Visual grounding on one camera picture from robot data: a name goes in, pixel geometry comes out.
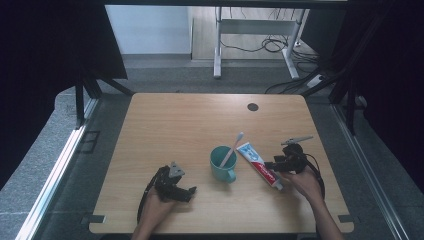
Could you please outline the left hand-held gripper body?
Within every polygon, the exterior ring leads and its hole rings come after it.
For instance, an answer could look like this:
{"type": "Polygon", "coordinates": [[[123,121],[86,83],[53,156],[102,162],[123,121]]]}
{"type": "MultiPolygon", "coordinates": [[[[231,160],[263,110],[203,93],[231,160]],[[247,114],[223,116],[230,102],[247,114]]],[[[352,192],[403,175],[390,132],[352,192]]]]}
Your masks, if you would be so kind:
{"type": "Polygon", "coordinates": [[[184,174],[185,172],[175,162],[171,162],[169,165],[163,166],[158,170],[154,187],[162,201],[167,199],[176,201],[186,200],[185,189],[177,186],[177,183],[184,174]]]}

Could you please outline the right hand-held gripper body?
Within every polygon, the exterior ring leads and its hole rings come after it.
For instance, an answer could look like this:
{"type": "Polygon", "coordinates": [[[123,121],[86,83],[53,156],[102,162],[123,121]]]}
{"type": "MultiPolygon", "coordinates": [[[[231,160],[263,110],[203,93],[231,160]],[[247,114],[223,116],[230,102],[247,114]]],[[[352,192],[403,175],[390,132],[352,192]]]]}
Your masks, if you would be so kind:
{"type": "Polygon", "coordinates": [[[312,136],[289,138],[281,143],[283,155],[275,156],[274,169],[278,172],[302,172],[308,165],[306,154],[300,142],[312,139],[312,136]]]}

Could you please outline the white red toothpaste tube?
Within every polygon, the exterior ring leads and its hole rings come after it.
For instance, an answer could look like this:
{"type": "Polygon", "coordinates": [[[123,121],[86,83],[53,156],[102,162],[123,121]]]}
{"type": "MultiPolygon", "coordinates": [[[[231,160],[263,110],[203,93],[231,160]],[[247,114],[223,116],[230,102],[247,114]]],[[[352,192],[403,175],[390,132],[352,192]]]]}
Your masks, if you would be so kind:
{"type": "Polygon", "coordinates": [[[237,151],[271,187],[279,191],[283,189],[280,178],[273,171],[266,168],[264,160],[249,142],[240,145],[237,151]]]}

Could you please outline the pale pink toothbrush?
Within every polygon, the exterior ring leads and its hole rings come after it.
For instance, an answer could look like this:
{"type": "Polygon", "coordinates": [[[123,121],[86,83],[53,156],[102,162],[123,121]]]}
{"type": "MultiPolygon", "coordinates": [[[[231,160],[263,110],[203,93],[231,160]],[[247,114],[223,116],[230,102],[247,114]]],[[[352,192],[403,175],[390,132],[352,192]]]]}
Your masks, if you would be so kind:
{"type": "Polygon", "coordinates": [[[224,159],[222,160],[221,164],[220,164],[220,168],[223,168],[226,163],[228,162],[229,158],[231,157],[232,153],[234,152],[234,150],[236,149],[237,145],[239,144],[239,142],[242,140],[242,138],[244,137],[244,132],[240,132],[237,135],[236,141],[233,144],[233,146],[230,148],[230,150],[227,152],[226,156],[224,157],[224,159]]]}

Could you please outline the teal cup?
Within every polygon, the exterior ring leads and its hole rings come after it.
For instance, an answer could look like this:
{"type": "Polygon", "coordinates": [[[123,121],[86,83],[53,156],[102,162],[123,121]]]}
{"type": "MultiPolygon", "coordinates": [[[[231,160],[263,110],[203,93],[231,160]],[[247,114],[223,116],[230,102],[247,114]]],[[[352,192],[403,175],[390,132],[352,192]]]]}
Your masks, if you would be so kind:
{"type": "Polygon", "coordinates": [[[233,183],[236,180],[237,156],[228,146],[215,147],[210,154],[210,166],[216,180],[233,183]]]}

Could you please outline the person's left hand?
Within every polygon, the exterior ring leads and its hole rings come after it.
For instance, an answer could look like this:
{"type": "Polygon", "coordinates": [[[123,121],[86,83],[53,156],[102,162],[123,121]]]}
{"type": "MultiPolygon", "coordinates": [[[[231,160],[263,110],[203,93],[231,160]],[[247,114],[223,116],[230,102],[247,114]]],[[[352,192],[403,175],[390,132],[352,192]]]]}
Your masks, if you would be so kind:
{"type": "Polygon", "coordinates": [[[162,221],[175,206],[175,200],[161,200],[155,189],[151,189],[147,194],[141,217],[143,220],[153,222],[162,221]]]}

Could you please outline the person's right hand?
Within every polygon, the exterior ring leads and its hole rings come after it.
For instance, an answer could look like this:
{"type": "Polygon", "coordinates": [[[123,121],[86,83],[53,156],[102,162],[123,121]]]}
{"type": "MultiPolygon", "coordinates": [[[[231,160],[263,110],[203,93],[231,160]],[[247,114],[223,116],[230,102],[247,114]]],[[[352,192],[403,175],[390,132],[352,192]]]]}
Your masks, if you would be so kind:
{"type": "Polygon", "coordinates": [[[321,200],[321,187],[316,179],[316,175],[310,167],[306,167],[301,173],[292,174],[281,172],[280,175],[289,180],[296,190],[301,193],[308,201],[321,200]]]}

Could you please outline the white power strip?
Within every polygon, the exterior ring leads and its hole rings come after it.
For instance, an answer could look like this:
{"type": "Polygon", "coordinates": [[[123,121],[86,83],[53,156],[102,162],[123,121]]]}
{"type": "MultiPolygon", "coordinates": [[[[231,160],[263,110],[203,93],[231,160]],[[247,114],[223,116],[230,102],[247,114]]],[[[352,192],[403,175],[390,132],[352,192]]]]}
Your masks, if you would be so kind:
{"type": "Polygon", "coordinates": [[[325,79],[325,77],[321,74],[318,74],[317,76],[315,76],[314,78],[312,78],[308,83],[307,83],[307,87],[308,88],[313,88],[316,85],[318,85],[319,83],[321,83],[323,80],[325,79]]]}

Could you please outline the black metal stand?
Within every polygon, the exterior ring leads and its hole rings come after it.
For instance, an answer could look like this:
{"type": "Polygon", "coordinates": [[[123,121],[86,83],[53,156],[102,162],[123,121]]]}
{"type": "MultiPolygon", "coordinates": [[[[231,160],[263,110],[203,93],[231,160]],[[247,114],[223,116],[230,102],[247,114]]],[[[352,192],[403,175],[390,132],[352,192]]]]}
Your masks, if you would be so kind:
{"type": "Polygon", "coordinates": [[[323,88],[335,84],[330,92],[328,99],[331,103],[340,103],[343,97],[347,97],[345,126],[351,134],[355,134],[354,116],[355,116],[355,97],[357,94],[357,83],[354,77],[354,71],[360,65],[360,60],[366,52],[366,49],[373,39],[375,33],[381,26],[387,12],[385,10],[373,10],[354,32],[353,36],[346,44],[333,55],[327,65],[338,64],[339,70],[326,80],[318,83],[316,86],[301,93],[303,97],[317,93],[323,88]]]}
{"type": "Polygon", "coordinates": [[[84,93],[87,93],[91,99],[99,99],[102,96],[102,90],[98,84],[98,80],[106,83],[119,92],[132,96],[134,91],[118,83],[114,78],[106,76],[97,70],[84,69],[79,75],[75,83],[75,104],[76,104],[76,128],[80,129],[85,119],[84,93]]]}

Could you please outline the black curtain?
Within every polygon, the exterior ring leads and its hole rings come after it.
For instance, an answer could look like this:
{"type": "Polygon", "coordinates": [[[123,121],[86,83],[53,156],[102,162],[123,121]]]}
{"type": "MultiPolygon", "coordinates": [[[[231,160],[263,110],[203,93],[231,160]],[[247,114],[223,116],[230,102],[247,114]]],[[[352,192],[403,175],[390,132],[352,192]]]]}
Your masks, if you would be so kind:
{"type": "Polygon", "coordinates": [[[365,118],[424,193],[424,0],[347,0],[342,9],[313,9],[302,40],[321,67],[338,71],[381,12],[352,77],[367,102],[365,118]]]}

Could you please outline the aluminium rail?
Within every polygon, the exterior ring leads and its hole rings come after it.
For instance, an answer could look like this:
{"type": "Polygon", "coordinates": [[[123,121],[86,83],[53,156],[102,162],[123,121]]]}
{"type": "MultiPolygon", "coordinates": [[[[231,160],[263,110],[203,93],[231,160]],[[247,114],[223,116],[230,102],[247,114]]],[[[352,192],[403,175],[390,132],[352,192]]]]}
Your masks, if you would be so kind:
{"type": "Polygon", "coordinates": [[[361,145],[348,129],[342,110],[333,104],[330,107],[394,239],[410,240],[397,211],[383,190],[361,145]]]}
{"type": "Polygon", "coordinates": [[[88,118],[92,116],[96,106],[97,99],[90,99],[83,108],[83,116],[86,120],[83,124],[74,129],[64,148],[62,149],[52,171],[50,172],[43,188],[41,189],[33,207],[29,211],[20,231],[18,232],[15,240],[32,240],[37,232],[40,223],[46,213],[48,206],[53,199],[53,196],[61,182],[61,179],[69,165],[70,160],[76,152],[76,149],[86,132],[88,126],[88,118]]]}

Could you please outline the white desk frame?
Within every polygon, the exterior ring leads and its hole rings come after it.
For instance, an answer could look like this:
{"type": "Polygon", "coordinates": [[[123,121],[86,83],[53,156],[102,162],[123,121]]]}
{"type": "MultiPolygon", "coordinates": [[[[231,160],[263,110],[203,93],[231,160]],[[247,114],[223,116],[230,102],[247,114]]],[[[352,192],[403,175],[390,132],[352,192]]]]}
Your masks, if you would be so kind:
{"type": "Polygon", "coordinates": [[[223,35],[280,35],[287,37],[287,46],[280,50],[286,66],[289,70],[291,78],[296,80],[299,78],[298,71],[292,60],[292,53],[298,42],[298,35],[302,27],[306,10],[292,9],[293,17],[290,20],[279,19],[225,19],[222,17],[222,8],[215,8],[215,24],[216,24],[216,44],[214,50],[213,61],[213,77],[219,79],[221,77],[222,53],[221,37],[223,35]]]}

